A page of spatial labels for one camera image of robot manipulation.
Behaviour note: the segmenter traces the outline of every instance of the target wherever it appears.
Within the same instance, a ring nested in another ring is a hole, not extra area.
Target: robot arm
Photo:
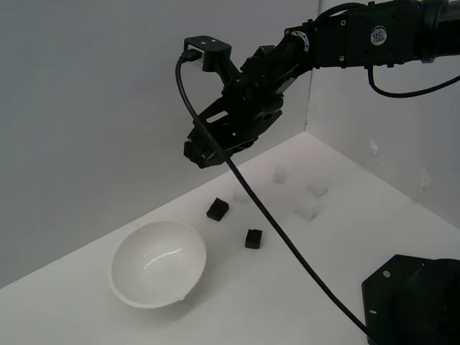
[[[218,73],[224,84],[222,97],[199,117],[230,157],[251,147],[280,117],[284,91],[309,70],[362,66],[372,71],[375,65],[431,63],[438,56],[460,54],[459,29],[460,1],[351,3],[286,29],[277,46],[259,47],[241,71],[230,60],[231,46],[212,37],[188,38],[184,51],[200,52],[203,71]],[[224,162],[199,126],[188,135],[184,155],[200,168]]]

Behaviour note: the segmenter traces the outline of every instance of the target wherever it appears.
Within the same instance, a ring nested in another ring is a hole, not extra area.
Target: white backdrop
[[[325,0],[321,9],[341,2]],[[460,75],[460,58],[380,67],[374,75],[386,91],[415,91]],[[459,94],[457,83],[427,96],[391,99],[369,87],[363,68],[315,70],[306,129],[460,227]]]
[[[239,67],[317,1],[3,0],[0,287],[219,175],[182,156],[192,128],[174,81],[183,39],[217,37]],[[191,66],[197,110],[221,83]],[[249,157],[304,130],[309,75]]]

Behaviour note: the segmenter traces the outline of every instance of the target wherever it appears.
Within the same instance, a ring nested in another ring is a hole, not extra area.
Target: black cable
[[[450,86],[458,81],[460,81],[460,75],[458,77],[452,78],[451,80],[446,81],[445,83],[433,86],[432,88],[426,88],[424,90],[413,91],[413,92],[404,92],[404,93],[391,93],[383,91],[381,88],[378,88],[374,82],[374,68],[368,67],[367,68],[367,78],[369,79],[369,85],[371,86],[372,90],[377,92],[379,95],[390,97],[390,98],[411,98],[426,95],[427,93],[432,93],[437,90],[441,90],[447,86]]]
[[[290,251],[294,254],[295,258],[299,261],[299,263],[305,268],[305,270],[308,272],[308,274],[313,278],[313,280],[316,282],[316,284],[319,285],[319,287],[324,291],[324,293],[331,299],[331,301],[353,322],[361,331],[367,335],[369,340],[371,340],[374,344],[377,344],[377,342],[372,338],[370,330],[332,293],[332,291],[327,287],[327,285],[324,283],[324,281],[321,280],[321,278],[316,274],[316,272],[311,268],[311,266],[308,264],[308,262],[303,258],[302,254],[298,251],[298,249],[295,247],[295,245],[292,243],[290,238],[287,236],[287,234],[284,232],[284,230],[281,228],[281,226],[276,222],[276,220],[273,218],[273,216],[270,214],[270,212],[267,210],[265,205],[261,202],[261,200],[257,197],[257,195],[254,193],[254,191],[251,189],[249,184],[246,182],[244,179],[243,175],[239,172],[238,168],[236,165],[233,163],[233,161],[227,157],[225,151],[222,149],[221,145],[214,139],[212,134],[209,132],[209,130],[206,128],[205,124],[201,121],[200,117],[197,115],[195,112],[195,109],[193,108],[192,104],[188,100],[187,94],[184,89],[184,85],[182,82],[182,75],[181,75],[181,67],[182,64],[193,59],[185,59],[184,57],[180,57],[178,63],[175,66],[175,81],[178,85],[179,88],[179,93],[180,97],[182,97],[182,100],[184,101],[185,107],[187,110],[190,112],[190,115],[193,117],[193,120],[195,121],[195,124],[200,127],[200,130],[202,133],[206,136],[206,139],[208,140],[208,143],[210,144],[211,148],[216,151],[218,155],[223,157],[225,159],[225,162],[227,165],[230,167],[230,170],[233,172],[235,175],[236,179],[241,183],[242,187],[248,193],[248,195],[251,197],[252,201],[256,204],[258,209],[262,212],[262,214],[265,216],[265,218],[268,220],[268,222],[273,226],[275,231],[280,235],[281,239],[286,243],[287,247],[290,249]]]
[[[349,2],[347,4],[341,4],[330,9],[325,10],[315,19],[315,24],[320,24],[324,19],[329,18],[330,16],[337,14],[339,12],[348,11],[350,9],[357,9],[358,7],[366,6],[364,4],[360,4],[359,2]]]

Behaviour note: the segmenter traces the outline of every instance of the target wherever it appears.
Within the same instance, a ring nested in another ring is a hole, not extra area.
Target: white bowl
[[[191,226],[158,221],[133,231],[115,251],[109,283],[136,308],[159,308],[184,297],[198,282],[206,248]]]

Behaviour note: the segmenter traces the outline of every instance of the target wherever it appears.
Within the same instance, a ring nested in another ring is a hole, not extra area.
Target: black block
[[[221,221],[222,217],[224,217],[225,213],[229,210],[230,206],[225,201],[222,201],[219,198],[213,202],[211,207],[206,212],[208,218],[211,218],[215,221]]]
[[[260,240],[262,239],[262,231],[256,229],[249,229],[246,235],[246,248],[259,249]]]

